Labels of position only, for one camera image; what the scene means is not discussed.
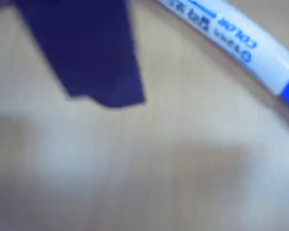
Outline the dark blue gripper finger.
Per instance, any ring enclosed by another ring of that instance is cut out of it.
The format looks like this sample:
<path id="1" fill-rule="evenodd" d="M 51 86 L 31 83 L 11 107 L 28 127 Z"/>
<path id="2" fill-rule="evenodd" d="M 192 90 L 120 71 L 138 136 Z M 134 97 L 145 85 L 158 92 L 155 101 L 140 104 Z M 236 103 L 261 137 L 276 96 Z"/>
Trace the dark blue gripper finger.
<path id="1" fill-rule="evenodd" d="M 72 97 L 106 107 L 145 101 L 125 0 L 17 0 L 15 5 Z"/>

